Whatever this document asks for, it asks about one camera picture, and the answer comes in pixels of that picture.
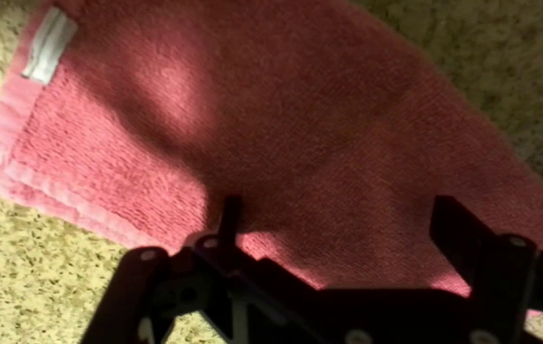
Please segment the pink towel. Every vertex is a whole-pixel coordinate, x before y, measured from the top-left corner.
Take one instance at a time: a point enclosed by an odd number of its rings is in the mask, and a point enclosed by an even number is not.
[[[214,228],[315,286],[460,290],[434,194],[543,246],[543,183],[418,49],[346,0],[59,0],[78,32],[47,85],[0,95],[0,194],[124,246]]]

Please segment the beige carpet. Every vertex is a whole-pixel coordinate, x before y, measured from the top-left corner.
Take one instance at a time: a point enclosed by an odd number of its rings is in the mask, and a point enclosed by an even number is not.
[[[543,0],[359,0],[422,45],[543,175]],[[0,0],[0,81],[34,0]],[[0,344],[76,341],[120,248],[0,200]],[[543,335],[543,320],[529,326]],[[219,341],[196,316],[173,341]]]

